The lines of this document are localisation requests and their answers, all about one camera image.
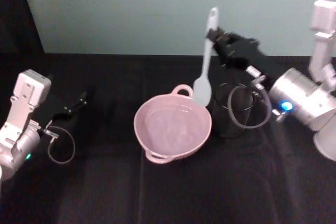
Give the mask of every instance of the pink ceramic pot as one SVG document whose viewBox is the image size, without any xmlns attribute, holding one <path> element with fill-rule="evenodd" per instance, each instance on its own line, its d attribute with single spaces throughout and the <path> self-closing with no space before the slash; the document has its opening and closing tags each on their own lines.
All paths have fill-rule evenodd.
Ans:
<svg viewBox="0 0 336 224">
<path fill-rule="evenodd" d="M 189 96 L 178 94 L 186 90 Z M 165 164 L 195 153 L 208 139 L 211 116 L 193 102 L 193 89 L 178 85 L 170 94 L 145 102 L 134 117 L 134 130 L 148 160 Z"/>
</svg>

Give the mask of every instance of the metal cylinder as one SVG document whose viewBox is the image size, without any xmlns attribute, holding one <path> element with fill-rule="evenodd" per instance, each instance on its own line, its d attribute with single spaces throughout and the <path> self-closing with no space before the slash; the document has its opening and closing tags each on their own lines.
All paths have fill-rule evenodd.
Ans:
<svg viewBox="0 0 336 224">
<path fill-rule="evenodd" d="M 36 128 L 28 126 L 12 149 L 3 149 L 0 153 L 0 166 L 3 170 L 2 180 L 11 178 L 21 167 L 26 157 L 39 144 L 40 137 Z"/>
<path fill-rule="evenodd" d="M 278 107 L 290 102 L 293 105 L 290 114 L 313 131 L 320 130 L 336 113 L 336 98 L 295 68 L 287 70 L 274 83 L 269 96 Z"/>
</svg>

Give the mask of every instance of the spatula head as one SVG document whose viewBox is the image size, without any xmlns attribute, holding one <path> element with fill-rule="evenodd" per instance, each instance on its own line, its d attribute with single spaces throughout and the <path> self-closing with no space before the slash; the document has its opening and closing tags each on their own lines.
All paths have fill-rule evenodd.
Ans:
<svg viewBox="0 0 336 224">
<path fill-rule="evenodd" d="M 200 106 L 206 107 L 211 99 L 211 85 L 207 76 L 201 76 L 194 82 L 193 101 Z"/>
</svg>

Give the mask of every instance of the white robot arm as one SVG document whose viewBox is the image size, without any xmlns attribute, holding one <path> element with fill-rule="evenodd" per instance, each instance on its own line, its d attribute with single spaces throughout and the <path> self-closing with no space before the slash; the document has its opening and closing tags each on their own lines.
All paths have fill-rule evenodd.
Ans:
<svg viewBox="0 0 336 224">
<path fill-rule="evenodd" d="M 39 144 L 40 126 L 30 118 L 46 100 L 50 87 L 51 81 L 33 70 L 19 74 L 10 98 L 11 109 L 0 129 L 2 180 L 11 178 Z"/>
<path fill-rule="evenodd" d="M 315 131 L 314 143 L 325 157 L 336 161 L 336 98 L 330 94 L 336 88 L 336 73 L 331 57 L 336 37 L 336 2 L 318 0 L 314 4 L 311 22 L 316 31 L 316 45 L 309 72 L 315 83 L 295 68 L 284 70 L 258 50 L 259 42 L 218 29 L 211 31 L 214 49 L 220 64 L 261 79 L 272 101 L 273 112 L 282 121 L 290 114 Z"/>
<path fill-rule="evenodd" d="M 317 0 L 311 21 L 311 29 L 316 31 L 316 44 L 309 64 L 309 72 L 315 82 L 321 82 L 324 90 L 336 88 L 336 73 L 330 63 L 335 45 L 336 2 Z"/>
</svg>

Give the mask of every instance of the spatula handle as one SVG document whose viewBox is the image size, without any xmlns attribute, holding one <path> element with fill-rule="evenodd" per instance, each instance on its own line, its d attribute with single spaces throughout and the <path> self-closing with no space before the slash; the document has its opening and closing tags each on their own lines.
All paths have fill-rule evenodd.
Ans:
<svg viewBox="0 0 336 224">
<path fill-rule="evenodd" d="M 218 28 L 218 8 L 214 7 L 210 10 L 208 20 L 206 23 L 205 34 L 207 35 L 210 29 L 217 30 Z M 202 65 L 202 75 L 207 75 L 210 65 L 211 50 L 214 43 L 208 38 L 205 39 L 204 53 L 203 53 L 203 65 Z"/>
</svg>

